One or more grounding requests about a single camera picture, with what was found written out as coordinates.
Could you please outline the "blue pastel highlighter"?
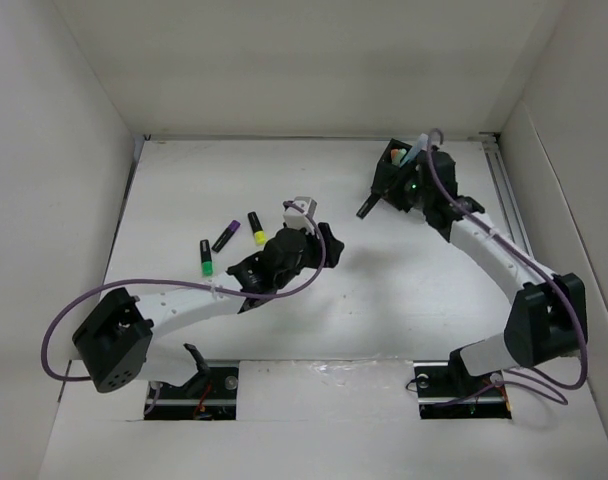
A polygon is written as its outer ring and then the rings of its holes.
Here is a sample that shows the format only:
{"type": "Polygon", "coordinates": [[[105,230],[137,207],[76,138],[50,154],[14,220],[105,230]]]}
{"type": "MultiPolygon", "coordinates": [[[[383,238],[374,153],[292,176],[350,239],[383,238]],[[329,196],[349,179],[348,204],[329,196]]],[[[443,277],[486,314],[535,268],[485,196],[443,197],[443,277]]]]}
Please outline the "blue pastel highlighter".
{"type": "Polygon", "coordinates": [[[408,162],[414,160],[422,150],[425,150],[428,144],[428,140],[429,136],[426,133],[420,134],[416,142],[410,148],[410,150],[401,159],[400,166],[404,166],[408,162]]]}

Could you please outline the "black highlighter yellow cap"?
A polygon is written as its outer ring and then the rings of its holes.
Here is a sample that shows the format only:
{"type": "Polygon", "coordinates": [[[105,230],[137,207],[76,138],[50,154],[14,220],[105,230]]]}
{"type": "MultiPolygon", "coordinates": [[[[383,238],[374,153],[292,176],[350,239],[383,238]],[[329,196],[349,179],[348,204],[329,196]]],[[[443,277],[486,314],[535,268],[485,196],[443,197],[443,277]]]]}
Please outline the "black highlighter yellow cap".
{"type": "Polygon", "coordinates": [[[255,244],[257,246],[263,246],[267,241],[267,237],[257,213],[255,211],[251,211],[247,214],[247,218],[253,233],[255,244]]]}

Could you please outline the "black highlighter purple cap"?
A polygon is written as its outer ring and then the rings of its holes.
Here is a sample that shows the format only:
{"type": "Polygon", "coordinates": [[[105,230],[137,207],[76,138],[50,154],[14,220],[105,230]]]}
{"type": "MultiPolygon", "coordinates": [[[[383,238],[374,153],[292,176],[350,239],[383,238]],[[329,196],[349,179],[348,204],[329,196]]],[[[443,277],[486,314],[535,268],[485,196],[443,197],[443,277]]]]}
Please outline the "black highlighter purple cap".
{"type": "Polygon", "coordinates": [[[239,227],[240,222],[237,220],[232,220],[212,245],[212,251],[219,253],[232,239],[239,227]]]}

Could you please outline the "mint green pastel highlighter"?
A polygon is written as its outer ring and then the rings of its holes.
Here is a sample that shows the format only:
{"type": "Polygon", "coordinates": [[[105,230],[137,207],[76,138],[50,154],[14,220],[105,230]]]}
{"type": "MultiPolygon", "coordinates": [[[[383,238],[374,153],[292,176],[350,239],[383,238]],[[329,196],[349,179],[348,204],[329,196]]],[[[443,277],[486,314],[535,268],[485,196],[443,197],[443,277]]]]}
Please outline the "mint green pastel highlighter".
{"type": "Polygon", "coordinates": [[[393,158],[393,159],[391,158],[391,163],[392,163],[394,166],[400,166],[400,164],[401,164],[401,162],[402,162],[403,158],[406,156],[406,154],[405,154],[405,155],[401,155],[401,154],[399,154],[399,155],[398,155],[398,156],[396,156],[395,158],[393,158]]]}

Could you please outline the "black highlighter orange cap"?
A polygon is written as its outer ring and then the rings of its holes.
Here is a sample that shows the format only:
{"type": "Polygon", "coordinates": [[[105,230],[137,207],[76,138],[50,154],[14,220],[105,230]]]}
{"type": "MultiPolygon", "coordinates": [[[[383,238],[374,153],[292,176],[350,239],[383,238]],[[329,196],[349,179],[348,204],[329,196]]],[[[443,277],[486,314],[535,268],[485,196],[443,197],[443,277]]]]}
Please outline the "black highlighter orange cap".
{"type": "Polygon", "coordinates": [[[403,188],[399,185],[398,173],[396,174],[376,174],[370,187],[370,195],[358,209],[356,216],[364,219],[375,205],[384,200],[398,211],[408,212],[410,206],[404,200],[403,188]]]}

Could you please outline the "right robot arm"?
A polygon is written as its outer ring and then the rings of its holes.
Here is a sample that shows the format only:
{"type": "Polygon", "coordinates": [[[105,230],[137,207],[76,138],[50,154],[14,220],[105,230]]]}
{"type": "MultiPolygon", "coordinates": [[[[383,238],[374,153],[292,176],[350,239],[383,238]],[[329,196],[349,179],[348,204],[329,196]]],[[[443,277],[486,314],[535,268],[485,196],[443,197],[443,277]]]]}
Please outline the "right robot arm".
{"type": "Polygon", "coordinates": [[[448,243],[468,255],[505,294],[510,312],[502,332],[451,352],[446,381],[457,393],[483,376],[579,354],[577,389],[588,376],[586,295],[575,274],[560,275],[528,256],[493,224],[485,208],[458,193],[455,162],[443,151],[422,151],[401,164],[391,188],[406,208],[418,208],[448,243]]]}

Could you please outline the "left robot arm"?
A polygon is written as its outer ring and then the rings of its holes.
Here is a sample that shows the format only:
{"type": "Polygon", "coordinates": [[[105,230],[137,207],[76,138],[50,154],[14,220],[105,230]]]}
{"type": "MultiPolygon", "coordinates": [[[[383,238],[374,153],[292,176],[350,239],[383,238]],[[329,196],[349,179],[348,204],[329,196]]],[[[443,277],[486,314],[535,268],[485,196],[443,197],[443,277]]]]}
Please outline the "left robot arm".
{"type": "Polygon", "coordinates": [[[76,347],[97,392],[114,392],[133,380],[200,395],[212,373],[190,343],[173,353],[155,348],[162,337],[215,317],[243,314],[275,299],[304,269],[333,268],[344,244],[330,226],[317,233],[284,227],[264,248],[203,289],[179,288],[136,296],[126,288],[109,291],[73,334],[76,347]]]}

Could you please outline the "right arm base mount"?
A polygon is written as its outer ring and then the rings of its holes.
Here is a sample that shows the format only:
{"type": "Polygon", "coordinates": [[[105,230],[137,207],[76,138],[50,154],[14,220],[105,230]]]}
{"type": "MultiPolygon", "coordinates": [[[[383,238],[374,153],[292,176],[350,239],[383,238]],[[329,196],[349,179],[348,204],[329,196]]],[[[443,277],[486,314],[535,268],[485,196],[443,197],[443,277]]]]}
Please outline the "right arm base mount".
{"type": "Polygon", "coordinates": [[[414,361],[413,372],[406,389],[416,393],[422,420],[512,418],[504,387],[493,384],[492,373],[471,376],[459,351],[447,360],[414,361]]]}

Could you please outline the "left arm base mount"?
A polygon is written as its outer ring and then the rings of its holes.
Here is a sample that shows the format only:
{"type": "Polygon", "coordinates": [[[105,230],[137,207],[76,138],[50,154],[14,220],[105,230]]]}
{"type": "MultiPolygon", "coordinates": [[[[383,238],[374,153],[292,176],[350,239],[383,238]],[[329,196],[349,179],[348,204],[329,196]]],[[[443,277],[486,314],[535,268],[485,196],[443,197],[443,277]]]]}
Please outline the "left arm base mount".
{"type": "Polygon", "coordinates": [[[149,383],[143,418],[151,421],[233,421],[237,416],[240,363],[208,361],[193,344],[158,359],[149,383]]]}

